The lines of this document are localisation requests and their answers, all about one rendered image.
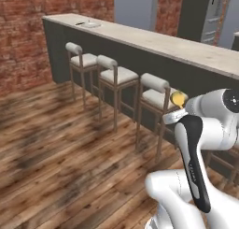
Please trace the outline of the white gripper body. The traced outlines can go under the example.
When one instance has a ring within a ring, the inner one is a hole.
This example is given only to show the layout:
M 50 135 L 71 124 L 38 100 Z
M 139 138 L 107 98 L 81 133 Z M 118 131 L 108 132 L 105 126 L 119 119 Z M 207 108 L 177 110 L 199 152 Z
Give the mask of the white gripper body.
M 183 118 L 184 116 L 186 116 L 188 114 L 189 113 L 186 109 L 181 108 L 178 110 L 174 110 L 174 111 L 165 113 L 162 116 L 162 119 L 165 124 L 173 124 L 173 123 L 177 123 L 181 118 Z

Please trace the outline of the white plate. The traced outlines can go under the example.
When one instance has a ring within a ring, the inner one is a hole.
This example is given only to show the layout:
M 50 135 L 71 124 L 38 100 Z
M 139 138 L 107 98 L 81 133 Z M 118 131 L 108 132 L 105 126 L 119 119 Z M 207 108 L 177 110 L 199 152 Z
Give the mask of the white plate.
M 95 21 L 86 21 L 82 23 L 82 27 L 85 27 L 85 28 L 96 28 L 99 26 L 101 26 L 101 23 L 95 22 Z

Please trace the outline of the yellow round object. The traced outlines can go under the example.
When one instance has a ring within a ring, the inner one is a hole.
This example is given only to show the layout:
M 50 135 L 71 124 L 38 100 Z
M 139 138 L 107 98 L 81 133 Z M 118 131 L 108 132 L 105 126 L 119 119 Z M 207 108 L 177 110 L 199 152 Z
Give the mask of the yellow round object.
M 188 96 L 181 91 L 175 91 L 171 94 L 170 100 L 175 106 L 182 109 L 185 102 L 188 100 Z

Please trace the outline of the wooden stool with beige cushion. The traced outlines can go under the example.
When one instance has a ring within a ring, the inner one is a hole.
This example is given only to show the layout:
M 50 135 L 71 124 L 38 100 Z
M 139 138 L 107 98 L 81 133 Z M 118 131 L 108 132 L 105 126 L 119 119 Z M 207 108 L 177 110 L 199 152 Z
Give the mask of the wooden stool with beige cushion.
M 173 97 L 175 93 L 179 93 L 183 96 L 181 105 L 174 102 Z M 167 80 L 149 73 L 144 73 L 140 77 L 139 84 L 135 149 L 138 150 L 139 148 L 139 131 L 142 121 L 142 109 L 146 108 L 156 116 L 154 122 L 154 134 L 159 138 L 155 161 L 158 162 L 162 154 L 162 141 L 166 130 L 162 117 L 166 113 L 180 109 L 188 99 L 189 97 L 185 93 L 172 88 Z
M 136 118 L 136 106 L 138 99 L 139 76 L 132 70 L 119 66 L 118 62 L 105 55 L 98 55 L 97 75 L 99 87 L 99 106 L 102 105 L 104 87 L 113 91 L 114 94 L 114 131 L 118 131 L 118 111 L 121 107 L 128 108 L 133 113 L 133 121 Z M 121 99 L 122 91 L 134 87 L 133 105 L 129 106 Z
M 94 94 L 92 72 L 97 69 L 97 56 L 91 53 L 84 53 L 83 49 L 76 43 L 67 42 L 65 44 L 65 49 L 67 51 L 69 72 L 72 85 L 72 97 L 76 99 L 75 94 L 75 82 L 74 82 L 74 71 L 80 74 L 81 88 L 82 88 L 82 98 L 83 98 L 83 108 L 86 108 L 86 83 L 85 74 L 90 73 L 90 85 L 91 94 Z
M 211 151 L 205 153 L 205 166 L 215 168 L 226 175 L 229 183 L 239 185 L 239 149 L 232 148 L 225 151 Z

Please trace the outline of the dark kitchen island counter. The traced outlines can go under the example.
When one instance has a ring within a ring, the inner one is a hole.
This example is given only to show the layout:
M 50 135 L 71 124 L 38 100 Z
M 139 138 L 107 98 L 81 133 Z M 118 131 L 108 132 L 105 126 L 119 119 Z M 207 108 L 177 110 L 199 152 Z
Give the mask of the dark kitchen island counter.
M 52 80 L 70 80 L 67 42 L 87 53 L 103 54 L 138 75 L 144 73 L 169 80 L 193 97 L 215 89 L 239 90 L 239 51 L 205 45 L 174 36 L 141 30 L 109 21 L 85 28 L 76 25 L 89 19 L 78 14 L 42 18 Z

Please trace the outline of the dark cupboard with pale top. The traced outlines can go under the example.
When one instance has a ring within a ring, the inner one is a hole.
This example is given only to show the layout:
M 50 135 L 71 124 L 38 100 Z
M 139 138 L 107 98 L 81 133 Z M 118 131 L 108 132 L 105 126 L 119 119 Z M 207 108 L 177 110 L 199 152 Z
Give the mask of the dark cupboard with pale top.
M 239 31 L 234 33 L 234 40 L 232 43 L 232 50 L 239 51 Z

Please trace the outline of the grey fridge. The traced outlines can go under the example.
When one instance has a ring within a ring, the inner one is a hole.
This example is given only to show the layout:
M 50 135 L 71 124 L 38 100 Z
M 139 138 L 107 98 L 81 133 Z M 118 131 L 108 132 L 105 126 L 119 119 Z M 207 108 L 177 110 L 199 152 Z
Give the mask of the grey fridge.
M 177 36 L 215 45 L 225 0 L 182 0 Z

